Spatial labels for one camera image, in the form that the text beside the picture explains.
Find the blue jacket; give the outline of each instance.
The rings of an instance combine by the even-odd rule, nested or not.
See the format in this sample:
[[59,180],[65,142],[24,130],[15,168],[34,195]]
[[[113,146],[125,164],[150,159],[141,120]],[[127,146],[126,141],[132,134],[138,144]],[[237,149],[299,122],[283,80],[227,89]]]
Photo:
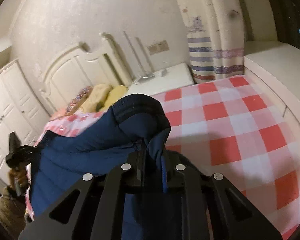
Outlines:
[[30,201],[36,216],[83,174],[106,174],[146,143],[145,185],[151,193],[126,196],[122,239],[181,239],[180,196],[163,193],[162,151],[171,127],[161,104],[134,94],[120,99],[77,137],[48,132],[31,165]]

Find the jacket sleeve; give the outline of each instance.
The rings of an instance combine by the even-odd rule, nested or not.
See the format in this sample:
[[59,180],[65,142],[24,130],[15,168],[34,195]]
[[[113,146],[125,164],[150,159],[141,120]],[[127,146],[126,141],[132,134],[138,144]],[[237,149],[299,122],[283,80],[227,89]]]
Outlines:
[[0,197],[0,223],[14,239],[18,239],[20,232],[26,226],[25,211],[25,198],[13,197],[7,187],[4,188]]

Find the white headboard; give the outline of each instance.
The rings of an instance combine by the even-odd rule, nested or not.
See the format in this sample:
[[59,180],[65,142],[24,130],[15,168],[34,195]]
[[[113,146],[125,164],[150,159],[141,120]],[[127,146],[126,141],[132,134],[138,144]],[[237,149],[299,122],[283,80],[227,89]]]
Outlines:
[[53,110],[65,107],[86,86],[110,84],[129,86],[132,78],[113,41],[105,33],[101,47],[88,53],[82,44],[74,44],[60,53],[42,75],[43,98]]

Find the hand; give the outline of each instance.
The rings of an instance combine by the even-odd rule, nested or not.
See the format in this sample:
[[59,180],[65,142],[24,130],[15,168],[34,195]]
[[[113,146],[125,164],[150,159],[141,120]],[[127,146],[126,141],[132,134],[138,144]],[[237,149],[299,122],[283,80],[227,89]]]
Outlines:
[[16,171],[14,168],[12,168],[9,170],[8,176],[9,176],[10,188],[13,189],[14,191],[16,190],[14,186],[14,178],[17,178],[20,187],[28,188],[29,182],[27,177],[27,171],[25,168],[20,169],[19,171]]

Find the silver bolt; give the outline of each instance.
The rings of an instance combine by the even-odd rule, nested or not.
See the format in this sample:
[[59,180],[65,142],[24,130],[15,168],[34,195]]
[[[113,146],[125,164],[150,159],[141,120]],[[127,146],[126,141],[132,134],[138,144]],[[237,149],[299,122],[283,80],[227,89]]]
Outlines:
[[131,164],[129,163],[124,163],[121,165],[121,169],[123,169],[124,171],[130,170],[131,169]]
[[213,174],[213,177],[216,180],[222,180],[223,179],[223,175],[221,173],[215,173],[215,174]]
[[93,175],[91,173],[86,173],[82,176],[82,179],[85,181],[92,180],[92,178],[93,178]]
[[184,166],[183,164],[178,164],[176,165],[176,169],[178,171],[184,171],[186,169],[186,166]]

